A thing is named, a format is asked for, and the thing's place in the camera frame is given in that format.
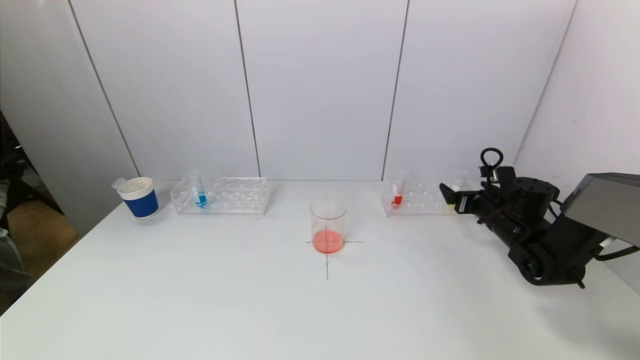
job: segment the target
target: white cup rim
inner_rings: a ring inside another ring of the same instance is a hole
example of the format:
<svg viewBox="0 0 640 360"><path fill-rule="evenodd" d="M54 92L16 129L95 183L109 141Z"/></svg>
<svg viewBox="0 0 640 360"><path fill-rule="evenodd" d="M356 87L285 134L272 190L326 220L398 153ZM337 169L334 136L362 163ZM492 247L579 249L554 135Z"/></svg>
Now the white cup rim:
<svg viewBox="0 0 640 360"><path fill-rule="evenodd" d="M122 190L122 188L126 187L128 184L131 184L131 183L136 183L136 184L142 183L144 184L144 187L134 190L132 192L125 192ZM154 184L154 181L150 177L134 177L133 179L127 180L124 183L122 183L120 186L118 186L118 189L116 191L118 192L118 194L120 194L120 196L123 199L134 200L136 198L143 197L140 195L149 194L151 192L149 191L149 188L153 186L153 184Z"/></svg>

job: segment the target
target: white table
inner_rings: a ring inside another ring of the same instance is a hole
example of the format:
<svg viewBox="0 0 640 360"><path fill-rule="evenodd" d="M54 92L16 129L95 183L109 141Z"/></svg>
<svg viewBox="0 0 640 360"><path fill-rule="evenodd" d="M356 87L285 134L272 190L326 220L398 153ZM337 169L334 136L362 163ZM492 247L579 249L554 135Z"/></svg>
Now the white table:
<svg viewBox="0 0 640 360"><path fill-rule="evenodd" d="M604 264L586 290L530 285L474 217L387 218L380 186L272 182L265 217L169 204L141 222L121 205L0 319L0 357L640 357L640 297ZM348 203L347 240L362 241L328 256L328 279L306 242L323 194Z"/></svg>

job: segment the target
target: black cable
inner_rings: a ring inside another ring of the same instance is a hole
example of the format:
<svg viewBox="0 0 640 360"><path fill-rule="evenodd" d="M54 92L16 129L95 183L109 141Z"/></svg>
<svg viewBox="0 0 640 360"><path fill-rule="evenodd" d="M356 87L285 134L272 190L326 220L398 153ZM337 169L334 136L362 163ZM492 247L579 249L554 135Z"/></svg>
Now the black cable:
<svg viewBox="0 0 640 360"><path fill-rule="evenodd" d="M484 155L490 151L498 154L498 162L496 162L493 165L489 165L489 163L487 163L486 160L484 159ZM494 189L496 188L493 184L491 184L491 176L493 175L493 171L500 166L503 159L504 159L504 155L502 155L502 151L494 147L488 147L485 150L482 150L482 152L480 153L480 161L482 161L482 165L484 166L484 169L486 171L485 173L486 183L487 183L487 186L489 186L489 188L494 188Z"/></svg>
<svg viewBox="0 0 640 360"><path fill-rule="evenodd" d="M626 249L622 249L620 251L612 252L612 253L606 254L606 255L600 255L600 251L602 251L602 249L600 249L600 250L597 250L595 252L595 254L593 254L593 258L598 260L598 261L608 261L608 260L622 258L625 255L633 254L634 252L637 252L639 250L640 250L640 247L630 246L630 247L628 247Z"/></svg>
<svg viewBox="0 0 640 360"><path fill-rule="evenodd" d="M551 215L554 216L554 218L558 218L558 215L556 214L556 212L554 211L554 209L551 207L551 205L549 205L549 211L551 211Z"/></svg>

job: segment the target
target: red liquid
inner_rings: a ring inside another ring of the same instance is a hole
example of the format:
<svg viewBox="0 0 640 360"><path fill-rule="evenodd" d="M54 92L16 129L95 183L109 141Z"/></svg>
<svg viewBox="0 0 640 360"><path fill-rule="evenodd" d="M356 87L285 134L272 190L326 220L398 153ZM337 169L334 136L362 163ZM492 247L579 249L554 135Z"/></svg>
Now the red liquid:
<svg viewBox="0 0 640 360"><path fill-rule="evenodd" d="M314 248L323 254L333 254L342 249L342 235L331 230L320 230L314 235Z"/></svg>
<svg viewBox="0 0 640 360"><path fill-rule="evenodd" d="M397 209L400 207L400 204L402 204L402 195L396 195L394 196L394 200L391 202L391 206L394 209Z"/></svg>

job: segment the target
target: glass beaker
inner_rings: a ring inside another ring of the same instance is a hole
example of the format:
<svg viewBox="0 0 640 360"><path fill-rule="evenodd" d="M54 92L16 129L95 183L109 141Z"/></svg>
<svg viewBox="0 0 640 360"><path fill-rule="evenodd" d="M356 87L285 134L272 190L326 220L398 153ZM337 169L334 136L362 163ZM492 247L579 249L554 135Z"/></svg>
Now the glass beaker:
<svg viewBox="0 0 640 360"><path fill-rule="evenodd" d="M311 210L311 242L323 254L333 254L344 245L344 214L347 206L333 197L316 199Z"/></svg>

